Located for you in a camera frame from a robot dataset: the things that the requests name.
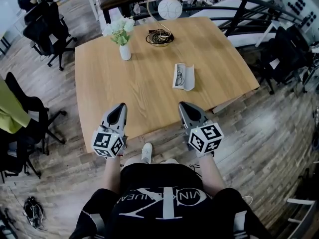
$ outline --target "white flower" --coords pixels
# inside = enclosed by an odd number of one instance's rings
[[[106,24],[106,27],[104,28],[102,34],[103,34],[103,36],[107,36],[107,35],[112,35],[113,34],[113,31],[111,29],[111,25],[110,24]]]
[[[111,22],[110,25],[113,32],[117,32],[121,29],[121,26],[118,20]]]
[[[127,18],[127,21],[126,21],[125,26],[124,26],[124,30],[126,32],[133,31],[134,24],[135,24],[135,21],[133,19]]]

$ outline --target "table lamp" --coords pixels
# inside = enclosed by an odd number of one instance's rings
[[[173,42],[174,36],[172,32],[163,24],[159,23],[150,12],[150,0],[147,2],[147,9],[150,16],[155,20],[159,29],[149,30],[149,35],[146,37],[146,42],[157,46],[164,47]],[[164,19],[177,19],[183,11],[182,5],[178,0],[162,0],[158,5],[159,15]]]

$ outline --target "eyeglasses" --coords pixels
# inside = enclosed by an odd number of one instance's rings
[[[180,65],[177,65],[177,77],[175,86],[181,86],[184,84],[184,78],[183,78],[183,68]]]

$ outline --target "white vase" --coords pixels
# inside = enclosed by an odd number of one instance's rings
[[[129,60],[131,58],[131,51],[128,44],[120,45],[120,54],[123,60]]]

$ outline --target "marker cube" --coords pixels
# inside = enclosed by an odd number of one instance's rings
[[[123,146],[123,140],[118,133],[93,132],[91,147],[101,157],[115,158]]]
[[[200,153],[208,153],[216,150],[224,138],[217,123],[193,128],[190,131],[188,143]]]

